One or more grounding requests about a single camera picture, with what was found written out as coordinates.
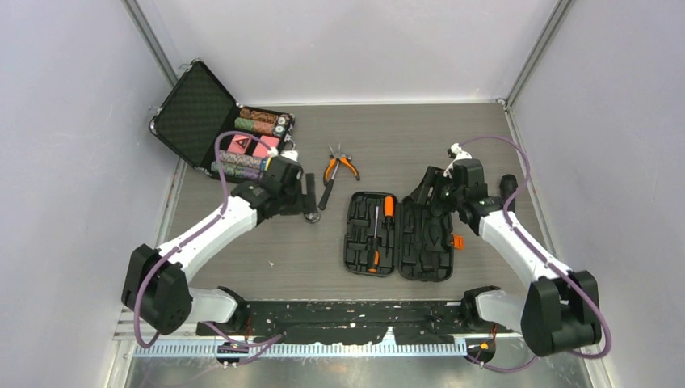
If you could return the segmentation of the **black plastic tool case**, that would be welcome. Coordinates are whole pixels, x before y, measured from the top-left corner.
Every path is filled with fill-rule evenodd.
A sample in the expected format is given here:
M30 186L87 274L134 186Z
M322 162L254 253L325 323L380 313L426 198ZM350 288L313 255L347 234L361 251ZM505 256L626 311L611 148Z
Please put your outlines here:
M395 198L394 227L387 235L383 199ZM380 207L378 273L367 271L367 255L373 235L375 207ZM398 200L386 192L356 192L347 209L347 231L343 239L343 266L354 274L385 277L398 272L407 280L442 282L455 268L455 250L464 246L453 233L450 214L436 216L427 205L415 204L408 196Z

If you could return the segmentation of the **black orange stubby screwdriver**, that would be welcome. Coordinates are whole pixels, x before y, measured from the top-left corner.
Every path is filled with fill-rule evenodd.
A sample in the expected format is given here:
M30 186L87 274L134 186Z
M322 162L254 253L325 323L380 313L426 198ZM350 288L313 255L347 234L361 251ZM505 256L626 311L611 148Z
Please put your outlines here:
M373 225L373 235L369 246L367 255L367 271L369 273L378 273L380 266L380 252L378 239L378 224L379 224L380 207L375 207L375 217Z

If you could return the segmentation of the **small round tape measure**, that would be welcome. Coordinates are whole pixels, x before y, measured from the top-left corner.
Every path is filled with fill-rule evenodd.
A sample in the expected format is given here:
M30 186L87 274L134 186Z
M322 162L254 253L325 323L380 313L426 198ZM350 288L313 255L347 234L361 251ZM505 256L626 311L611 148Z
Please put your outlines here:
M315 224L320 221L321 219L321 214L319 212L315 213L305 213L304 214L304 219L306 222L310 224Z

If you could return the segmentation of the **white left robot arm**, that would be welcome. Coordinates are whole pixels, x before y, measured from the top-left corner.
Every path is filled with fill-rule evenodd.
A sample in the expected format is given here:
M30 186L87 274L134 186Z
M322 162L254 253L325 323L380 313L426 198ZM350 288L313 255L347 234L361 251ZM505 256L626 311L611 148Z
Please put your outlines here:
M303 168L295 151L272 158L258 182L236 186L216 210L192 228L153 248L146 244L131 254L122 303L134 313L134 333L140 323L169 335L186 323L217 323L226 333L241 333L248 314L237 294L227 288L196 289L193 277L236 238L287 208L300 205Z

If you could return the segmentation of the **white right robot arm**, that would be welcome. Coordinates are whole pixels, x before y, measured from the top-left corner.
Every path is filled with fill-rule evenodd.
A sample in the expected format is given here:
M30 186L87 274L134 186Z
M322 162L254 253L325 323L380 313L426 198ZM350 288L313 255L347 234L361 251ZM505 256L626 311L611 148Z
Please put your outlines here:
M481 162L455 158L447 169L428 167L403 199L384 192L356 192L347 208L342 254L349 272L441 282L455 269L463 240L453 231L458 217L492 246L527 287L524 299L499 287L466 291L461 321L470 331L490 324L520 333L536 356L548 356L603 340L599 291L587 271L575 272L555 259L522 227L515 214L513 175L500 193L489 193Z

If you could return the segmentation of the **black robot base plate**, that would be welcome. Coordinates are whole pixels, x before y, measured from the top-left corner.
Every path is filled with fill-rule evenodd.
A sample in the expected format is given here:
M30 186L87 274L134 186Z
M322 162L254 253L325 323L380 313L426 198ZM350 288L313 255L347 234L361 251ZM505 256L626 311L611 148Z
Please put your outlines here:
M447 344L452 335L485 335L494 323L469 317L454 301L251 301L227 323L200 323L197 335L222 331L258 342L378 344L391 331L397 344Z

